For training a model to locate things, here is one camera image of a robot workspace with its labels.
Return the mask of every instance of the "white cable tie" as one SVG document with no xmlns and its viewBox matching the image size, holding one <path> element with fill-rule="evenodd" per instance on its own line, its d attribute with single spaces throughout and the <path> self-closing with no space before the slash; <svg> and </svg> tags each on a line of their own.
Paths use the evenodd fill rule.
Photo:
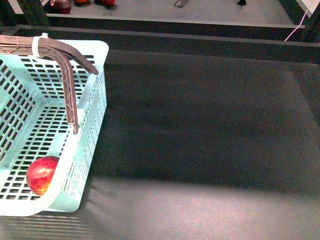
<svg viewBox="0 0 320 240">
<path fill-rule="evenodd" d="M 42 33 L 42 36 L 35 36 L 32 40 L 32 54 L 37 58 L 42 58 L 42 56 L 39 55 L 39 40 L 41 38 L 48 38 L 48 33 Z"/>
</svg>

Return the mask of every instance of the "metal frame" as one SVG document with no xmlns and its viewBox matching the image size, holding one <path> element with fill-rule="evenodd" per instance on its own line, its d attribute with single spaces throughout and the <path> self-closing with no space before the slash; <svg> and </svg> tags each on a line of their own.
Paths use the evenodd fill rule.
<svg viewBox="0 0 320 240">
<path fill-rule="evenodd" d="M 15 26 L 18 24 L 16 13 L 8 0 L 0 0 L 0 13 L 0 23 L 3 26 Z"/>
<path fill-rule="evenodd" d="M 301 42 L 314 42 L 320 36 L 320 4 L 314 10 L 310 23 L 301 32 Z"/>
<path fill-rule="evenodd" d="M 17 0 L 29 25 L 49 26 L 47 13 L 39 0 Z"/>
</svg>

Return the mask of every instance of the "basket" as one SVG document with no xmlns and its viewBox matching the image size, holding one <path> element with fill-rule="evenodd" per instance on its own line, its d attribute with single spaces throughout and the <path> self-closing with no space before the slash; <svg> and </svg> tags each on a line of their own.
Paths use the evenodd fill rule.
<svg viewBox="0 0 320 240">
<path fill-rule="evenodd" d="M 0 36 L 1 216 L 79 208 L 107 105 L 108 50 L 102 41 Z M 44 156 L 60 160 L 39 197 L 26 172 Z"/>
</svg>

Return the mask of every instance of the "gray table surface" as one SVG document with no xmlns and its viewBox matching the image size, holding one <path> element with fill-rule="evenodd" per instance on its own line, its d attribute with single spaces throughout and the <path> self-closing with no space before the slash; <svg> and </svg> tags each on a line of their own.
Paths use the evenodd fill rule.
<svg viewBox="0 0 320 240">
<path fill-rule="evenodd" d="M 110 51 L 105 71 L 79 210 L 0 217 L 0 239 L 319 239 L 320 131 L 299 86 L 318 65 Z"/>
</svg>

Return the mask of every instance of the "apple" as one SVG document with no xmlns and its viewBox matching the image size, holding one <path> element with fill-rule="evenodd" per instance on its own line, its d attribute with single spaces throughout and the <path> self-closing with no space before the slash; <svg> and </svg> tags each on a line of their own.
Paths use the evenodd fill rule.
<svg viewBox="0 0 320 240">
<path fill-rule="evenodd" d="M 69 0 L 50 0 L 50 6 L 58 14 L 70 14 L 72 8 Z"/>
<path fill-rule="evenodd" d="M 31 163 L 26 171 L 26 182 L 34 194 L 38 196 L 45 194 L 54 176 L 58 162 L 59 158 L 56 156 L 45 156 Z"/>
<path fill-rule="evenodd" d="M 102 0 L 102 4 L 107 6 L 107 7 L 111 7 L 113 5 L 115 5 L 116 0 Z"/>
</svg>

